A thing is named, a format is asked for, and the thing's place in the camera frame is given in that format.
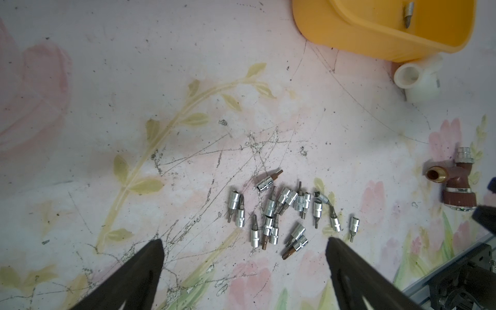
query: metal socket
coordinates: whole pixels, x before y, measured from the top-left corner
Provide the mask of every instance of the metal socket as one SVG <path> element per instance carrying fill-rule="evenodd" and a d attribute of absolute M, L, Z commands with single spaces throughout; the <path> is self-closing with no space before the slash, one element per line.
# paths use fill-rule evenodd
<path fill-rule="evenodd" d="M 283 188 L 281 193 L 279 194 L 279 198 L 277 198 L 277 203 L 283 205 L 291 194 L 291 190 L 287 187 Z"/>
<path fill-rule="evenodd" d="M 304 209 L 308 209 L 310 206 L 311 194 L 304 193 L 303 195 L 299 195 L 296 200 L 295 209 L 299 212 L 303 212 Z"/>
<path fill-rule="evenodd" d="M 265 207 L 265 216 L 274 217 L 276 213 L 276 202 L 269 199 Z"/>
<path fill-rule="evenodd" d="M 243 227 L 245 225 L 245 210 L 238 209 L 236 213 L 236 226 Z"/>
<path fill-rule="evenodd" d="M 353 217 L 350 222 L 350 231 L 354 232 L 355 234 L 358 232 L 358 225 L 360 224 L 360 220 L 357 219 L 356 217 Z"/>
<path fill-rule="evenodd" d="M 339 220 L 337 217 L 331 217 L 331 226 L 335 232 L 341 231 L 341 224 L 339 224 Z"/>
<path fill-rule="evenodd" d="M 238 193 L 237 191 L 232 191 L 231 194 L 229 195 L 229 202 L 227 207 L 231 210 L 235 210 L 238 207 L 238 203 L 240 202 L 240 197 L 241 194 Z"/>
<path fill-rule="evenodd" d="M 296 198 L 298 198 L 298 193 L 295 192 L 294 190 L 292 190 L 289 195 L 288 195 L 288 198 L 286 199 L 286 204 L 288 206 L 292 205 L 293 202 L 295 202 Z"/>
<path fill-rule="evenodd" d="M 272 228 L 272 232 L 270 233 L 269 242 L 272 243 L 273 245 L 276 245 L 278 241 L 279 241 L 279 228 L 274 227 Z"/>
<path fill-rule="evenodd" d="M 308 239 L 301 235 L 301 237 L 299 237 L 296 242 L 293 244 L 293 248 L 296 250 L 296 251 L 299 251 L 301 250 L 305 245 L 307 245 L 308 243 Z"/>
<path fill-rule="evenodd" d="M 251 246 L 257 248 L 260 245 L 260 232 L 258 230 L 251 230 Z"/>
<path fill-rule="evenodd" d="M 270 232 L 272 231 L 273 226 L 274 226 L 274 219 L 266 216 L 265 223 L 263 224 L 263 234 L 266 236 L 270 236 Z"/>
<path fill-rule="evenodd" d="M 313 202 L 313 216 L 318 219 L 322 217 L 322 202 L 320 200 Z"/>
<path fill-rule="evenodd" d="M 305 232 L 305 227 L 302 224 L 298 223 L 298 225 L 291 232 L 291 239 L 286 243 L 286 246 L 289 247 L 292 243 L 298 240 L 299 237 L 303 235 Z"/>
<path fill-rule="evenodd" d="M 257 188 L 257 190 L 262 192 L 262 191 L 268 189 L 269 187 L 271 187 L 272 184 L 274 184 L 274 179 L 272 179 L 271 176 L 268 176 L 268 177 L 264 178 L 262 181 L 260 181 L 260 183 L 258 183 L 256 185 L 256 188 Z"/>

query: pink flower pattern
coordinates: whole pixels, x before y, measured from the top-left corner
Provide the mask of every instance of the pink flower pattern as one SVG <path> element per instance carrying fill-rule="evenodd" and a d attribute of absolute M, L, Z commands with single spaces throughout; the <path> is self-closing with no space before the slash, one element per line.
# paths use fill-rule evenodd
<path fill-rule="evenodd" d="M 439 132 L 429 135 L 429 149 L 434 161 L 444 161 L 453 158 L 457 146 L 461 146 L 462 131 L 460 119 L 454 119 L 451 123 L 445 120 L 441 124 Z"/>

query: scratched surface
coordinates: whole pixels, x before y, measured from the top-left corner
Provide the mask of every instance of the scratched surface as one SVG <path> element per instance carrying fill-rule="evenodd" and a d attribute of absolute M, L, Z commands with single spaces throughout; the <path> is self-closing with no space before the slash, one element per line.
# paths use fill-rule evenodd
<path fill-rule="evenodd" d="M 261 222 L 267 172 L 320 190 L 348 244 L 398 288 L 483 238 L 422 172 L 469 146 L 496 205 L 496 3 L 445 55 L 441 96 L 412 105 L 390 62 L 307 42 L 289 1 L 0 3 L 0 308 L 67 309 L 147 241 L 165 262 L 154 309 L 337 309 L 325 208 L 308 246 L 252 250 L 232 189 Z"/>

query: yellow vine pattern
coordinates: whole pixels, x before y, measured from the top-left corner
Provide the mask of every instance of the yellow vine pattern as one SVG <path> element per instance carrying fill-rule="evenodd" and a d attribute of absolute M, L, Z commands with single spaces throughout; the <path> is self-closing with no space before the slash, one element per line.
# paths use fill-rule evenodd
<path fill-rule="evenodd" d="M 105 240 L 108 233 L 111 232 L 112 226 L 115 222 L 117 215 L 119 214 L 127 196 L 131 193 L 144 194 L 149 192 L 156 192 L 161 189 L 163 184 L 159 180 L 154 179 L 139 179 L 139 174 L 141 167 L 146 162 L 148 158 L 153 154 L 155 149 L 157 149 L 161 144 L 165 142 L 165 139 L 169 136 L 172 129 L 179 124 L 186 125 L 204 125 L 208 122 L 208 116 L 203 113 L 192 113 L 192 111 L 204 100 L 210 96 L 220 94 L 224 91 L 235 88 L 238 85 L 246 84 L 252 85 L 255 90 L 263 97 L 274 99 L 268 84 L 265 82 L 260 82 L 256 80 L 256 76 L 262 72 L 266 67 L 265 63 L 256 63 L 248 69 L 248 73 L 244 78 L 234 80 L 230 83 L 220 84 L 211 87 L 199 94 L 197 91 L 200 87 L 200 82 L 198 80 L 193 81 L 188 86 L 188 98 L 183 106 L 183 108 L 169 121 L 169 123 L 161 131 L 159 130 L 160 125 L 157 121 L 148 121 L 146 124 L 147 129 L 147 140 L 148 147 L 141 155 L 139 161 L 136 165 L 129 169 L 124 158 L 121 156 L 116 156 L 114 160 L 114 174 L 121 182 L 121 189 L 112 204 L 110 211 L 105 219 L 105 224 L 98 235 L 95 250 L 97 253 L 102 252 L 105 246 Z M 241 110 L 237 100 L 231 96 L 224 95 L 223 98 L 227 102 L 229 108 L 234 110 Z"/>

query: metal bit in container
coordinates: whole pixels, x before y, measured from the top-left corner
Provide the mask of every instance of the metal bit in container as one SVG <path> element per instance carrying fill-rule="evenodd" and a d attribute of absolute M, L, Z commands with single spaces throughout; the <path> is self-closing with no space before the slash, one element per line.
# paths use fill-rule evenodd
<path fill-rule="evenodd" d="M 256 215 L 251 217 L 251 246 L 257 248 L 260 242 L 260 232 L 258 231 L 258 223 L 256 222 Z"/>
<path fill-rule="evenodd" d="M 302 224 L 298 223 L 298 225 L 291 232 L 291 239 L 286 243 L 286 247 L 289 247 L 292 243 L 298 240 L 299 237 L 303 235 L 305 232 L 305 227 Z"/>
<path fill-rule="evenodd" d="M 272 227 L 272 232 L 270 233 L 269 242 L 272 243 L 273 245 L 276 245 L 278 240 L 279 240 L 279 214 L 276 214 L 276 217 L 274 219 L 274 227 Z"/>
<path fill-rule="evenodd" d="M 274 186 L 272 189 L 272 195 L 270 198 L 267 200 L 267 205 L 265 206 L 265 216 L 268 217 L 274 217 L 276 214 L 276 189 L 277 187 Z"/>
<path fill-rule="evenodd" d="M 273 225 L 274 219 L 266 216 L 265 223 L 263 224 L 262 249 L 267 249 L 267 242 L 270 239 L 270 233 L 272 232 Z"/>
<path fill-rule="evenodd" d="M 231 217 L 233 216 L 234 211 L 238 208 L 238 203 L 240 202 L 240 197 L 241 197 L 241 194 L 235 190 L 232 191 L 231 194 L 229 195 L 229 201 L 227 204 L 227 207 L 229 208 L 227 210 L 228 211 L 228 214 L 227 214 L 227 222 L 228 223 L 231 222 Z"/>
<path fill-rule="evenodd" d="M 272 184 L 274 184 L 274 180 L 277 179 L 277 177 L 281 173 L 282 173 L 282 170 L 279 170 L 278 172 L 273 173 L 273 174 L 269 175 L 268 177 L 264 178 L 262 181 L 260 181 L 256 185 L 257 190 L 259 190 L 260 192 L 262 192 L 262 191 L 268 189 L 269 187 L 271 187 Z"/>
<path fill-rule="evenodd" d="M 322 201 L 315 199 L 313 201 L 313 218 L 315 219 L 315 228 L 318 228 L 318 221 L 322 217 Z"/>
<path fill-rule="evenodd" d="M 291 246 L 291 248 L 289 248 L 283 255 L 282 255 L 282 259 L 287 259 L 290 255 L 292 255 L 293 253 L 295 252 L 298 252 L 299 250 L 301 250 L 305 245 L 307 245 L 309 241 L 307 240 L 307 238 L 305 236 L 301 236 L 298 238 L 298 240 L 296 240 L 296 242 L 293 243 L 293 245 Z"/>
<path fill-rule="evenodd" d="M 298 197 L 298 193 L 295 192 L 294 190 L 292 190 L 288 195 L 288 199 L 286 199 L 286 202 L 279 210 L 279 212 L 278 212 L 279 215 L 282 215 L 284 213 L 284 211 L 286 211 L 289 208 L 289 206 L 292 205 L 293 202 L 295 202 L 297 197 Z"/>
<path fill-rule="evenodd" d="M 241 194 L 240 207 L 236 210 L 236 226 L 243 227 L 245 225 L 245 197 Z"/>
<path fill-rule="evenodd" d="M 358 225 L 360 224 L 360 220 L 356 217 L 351 218 L 350 222 L 350 242 L 353 242 L 353 238 L 358 232 Z"/>
<path fill-rule="evenodd" d="M 405 6 L 403 11 L 403 21 L 405 22 L 405 28 L 409 28 L 412 22 L 413 8 L 415 3 L 412 1 Z"/>

